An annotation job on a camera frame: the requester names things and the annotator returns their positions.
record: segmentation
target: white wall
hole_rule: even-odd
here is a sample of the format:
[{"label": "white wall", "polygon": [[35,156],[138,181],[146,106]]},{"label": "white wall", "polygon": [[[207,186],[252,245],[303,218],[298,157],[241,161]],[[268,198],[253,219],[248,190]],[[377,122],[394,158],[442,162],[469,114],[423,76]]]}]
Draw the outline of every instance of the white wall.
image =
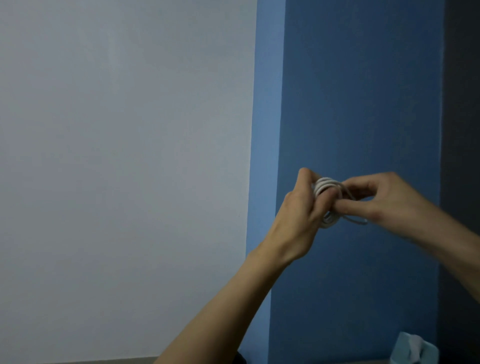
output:
[{"label": "white wall", "polygon": [[255,0],[0,2],[0,362],[159,354],[245,255]]}]

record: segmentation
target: forearm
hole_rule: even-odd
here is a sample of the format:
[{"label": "forearm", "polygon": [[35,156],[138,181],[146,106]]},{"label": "forearm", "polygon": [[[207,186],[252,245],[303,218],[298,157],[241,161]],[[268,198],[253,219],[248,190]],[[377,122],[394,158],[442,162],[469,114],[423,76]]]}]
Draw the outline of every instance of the forearm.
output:
[{"label": "forearm", "polygon": [[245,332],[285,265],[261,246],[200,311],[155,364],[230,364]]},{"label": "forearm", "polygon": [[436,209],[421,221],[421,228],[416,230],[414,239],[432,253],[480,303],[478,235]]}]

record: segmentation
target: blue wall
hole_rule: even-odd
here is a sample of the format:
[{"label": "blue wall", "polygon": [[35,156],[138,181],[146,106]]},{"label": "blue wall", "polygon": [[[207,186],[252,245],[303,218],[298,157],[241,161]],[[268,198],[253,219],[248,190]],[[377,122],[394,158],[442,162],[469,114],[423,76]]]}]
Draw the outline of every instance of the blue wall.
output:
[{"label": "blue wall", "polygon": [[[247,254],[263,240],[276,214],[284,20],[285,0],[258,0]],[[249,363],[267,363],[269,324],[270,294],[240,346]]]},{"label": "blue wall", "polygon": [[[438,0],[287,0],[277,209],[300,167],[394,170],[438,202],[442,22]],[[272,290],[269,362],[387,357],[402,330],[435,341],[437,269],[374,225],[320,231]]]}]

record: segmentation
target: light blue tissue box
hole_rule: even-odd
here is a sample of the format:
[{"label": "light blue tissue box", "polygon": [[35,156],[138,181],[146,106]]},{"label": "light blue tissue box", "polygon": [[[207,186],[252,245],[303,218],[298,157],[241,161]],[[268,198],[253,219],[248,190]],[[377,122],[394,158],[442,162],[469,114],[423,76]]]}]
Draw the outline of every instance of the light blue tissue box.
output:
[{"label": "light blue tissue box", "polygon": [[[410,334],[407,334],[406,332],[400,332],[393,349],[392,356],[390,356],[390,364],[411,364],[410,344],[408,343],[409,337]],[[439,352],[437,347],[429,342],[424,341],[419,363],[438,364],[438,358]]]}]

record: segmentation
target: coiled cable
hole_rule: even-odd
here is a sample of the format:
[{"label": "coiled cable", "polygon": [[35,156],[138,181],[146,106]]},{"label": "coiled cable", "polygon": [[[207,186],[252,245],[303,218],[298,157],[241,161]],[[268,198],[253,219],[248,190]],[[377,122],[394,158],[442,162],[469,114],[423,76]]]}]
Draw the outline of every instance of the coiled cable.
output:
[{"label": "coiled cable", "polygon": [[[319,194],[321,194],[323,191],[327,190],[330,187],[333,187],[338,191],[338,199],[349,198],[350,200],[354,200],[354,201],[356,200],[347,187],[345,187],[339,181],[335,181],[328,177],[322,177],[317,182],[315,182],[315,184],[313,185],[313,195],[315,196],[315,198],[317,198]],[[343,217],[345,220],[353,222],[354,224],[358,224],[358,225],[368,224],[368,221],[366,219],[355,220],[353,218],[340,215],[335,211],[328,211],[326,215],[323,217],[320,227],[322,229],[328,229],[331,226],[334,226],[337,223],[337,221],[340,219],[340,217]]]}]

